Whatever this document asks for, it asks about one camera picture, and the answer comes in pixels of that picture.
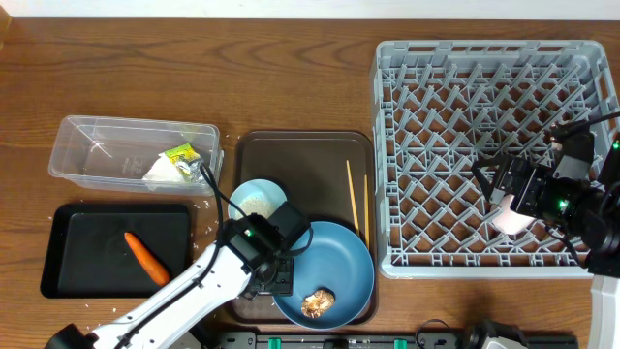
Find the aluminium foil ball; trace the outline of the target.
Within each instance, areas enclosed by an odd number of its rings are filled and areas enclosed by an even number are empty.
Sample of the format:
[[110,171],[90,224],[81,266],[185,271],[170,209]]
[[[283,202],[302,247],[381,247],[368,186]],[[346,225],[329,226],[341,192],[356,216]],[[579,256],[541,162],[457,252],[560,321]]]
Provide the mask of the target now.
[[175,167],[183,179],[188,183],[205,183],[204,177],[201,172],[201,168],[204,161],[201,157],[194,160],[187,160],[180,158],[175,162]]

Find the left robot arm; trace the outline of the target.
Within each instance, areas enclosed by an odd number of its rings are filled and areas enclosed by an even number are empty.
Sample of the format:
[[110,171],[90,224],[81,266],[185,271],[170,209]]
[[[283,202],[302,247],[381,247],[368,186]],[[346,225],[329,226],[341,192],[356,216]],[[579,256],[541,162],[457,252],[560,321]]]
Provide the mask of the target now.
[[228,301],[289,296],[294,257],[306,250],[294,245],[311,231],[309,219],[288,201],[267,218],[230,219],[192,266],[143,304],[92,333],[71,324],[46,348],[169,348]]

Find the pink cup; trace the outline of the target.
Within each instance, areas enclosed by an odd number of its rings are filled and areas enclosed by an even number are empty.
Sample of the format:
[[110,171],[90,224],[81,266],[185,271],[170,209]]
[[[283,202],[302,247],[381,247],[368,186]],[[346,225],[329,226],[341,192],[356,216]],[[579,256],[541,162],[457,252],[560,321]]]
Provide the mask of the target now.
[[501,233],[512,236],[527,228],[534,218],[516,213],[510,209],[514,195],[503,198],[499,204],[500,213],[495,216],[491,223]]

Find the large blue plate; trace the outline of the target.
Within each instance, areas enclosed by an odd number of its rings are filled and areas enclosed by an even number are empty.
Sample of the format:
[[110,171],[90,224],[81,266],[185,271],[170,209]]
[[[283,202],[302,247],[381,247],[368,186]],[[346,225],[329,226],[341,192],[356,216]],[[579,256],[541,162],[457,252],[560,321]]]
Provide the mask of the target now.
[[[352,322],[370,303],[375,268],[362,240],[347,227],[314,221],[294,245],[307,249],[294,258],[293,293],[273,298],[293,323],[311,330],[332,330]],[[329,291],[334,305],[318,318],[302,314],[302,302],[318,290]]]

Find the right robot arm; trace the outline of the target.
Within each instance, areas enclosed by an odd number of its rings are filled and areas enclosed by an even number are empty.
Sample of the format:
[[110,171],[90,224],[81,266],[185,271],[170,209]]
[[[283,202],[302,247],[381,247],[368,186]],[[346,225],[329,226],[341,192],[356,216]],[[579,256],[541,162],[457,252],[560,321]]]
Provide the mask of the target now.
[[536,164],[513,155],[480,159],[472,166],[485,199],[503,209],[496,226],[507,233],[541,220],[574,255],[572,237],[589,253],[578,265],[593,274],[592,348],[619,345],[619,143],[612,142],[598,187],[589,181],[595,136],[603,117],[568,122],[551,129],[554,164]]

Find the orange carrot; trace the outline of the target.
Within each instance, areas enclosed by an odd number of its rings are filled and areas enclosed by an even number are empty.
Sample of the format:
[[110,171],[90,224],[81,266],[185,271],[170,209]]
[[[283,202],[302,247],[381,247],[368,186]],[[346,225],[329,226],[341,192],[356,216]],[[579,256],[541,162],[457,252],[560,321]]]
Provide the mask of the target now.
[[139,264],[158,286],[165,286],[171,281],[171,275],[158,259],[133,233],[125,232],[124,238]]

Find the yellow green wrapper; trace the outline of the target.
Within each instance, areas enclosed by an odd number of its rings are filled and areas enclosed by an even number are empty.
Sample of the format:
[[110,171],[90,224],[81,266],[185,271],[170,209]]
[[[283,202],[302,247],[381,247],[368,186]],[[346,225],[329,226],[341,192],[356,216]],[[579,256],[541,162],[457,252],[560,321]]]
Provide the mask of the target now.
[[189,143],[166,150],[164,155],[177,167],[190,166],[192,163],[201,160],[201,156]]

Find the white napkin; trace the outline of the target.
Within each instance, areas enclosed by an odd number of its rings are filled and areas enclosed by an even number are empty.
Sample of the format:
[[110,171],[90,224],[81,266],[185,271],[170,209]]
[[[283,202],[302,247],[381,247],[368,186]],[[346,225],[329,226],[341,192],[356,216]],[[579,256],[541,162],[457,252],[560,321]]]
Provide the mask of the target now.
[[183,183],[185,181],[178,168],[171,162],[164,152],[159,154],[159,158],[142,177],[142,179],[146,181],[175,183]]

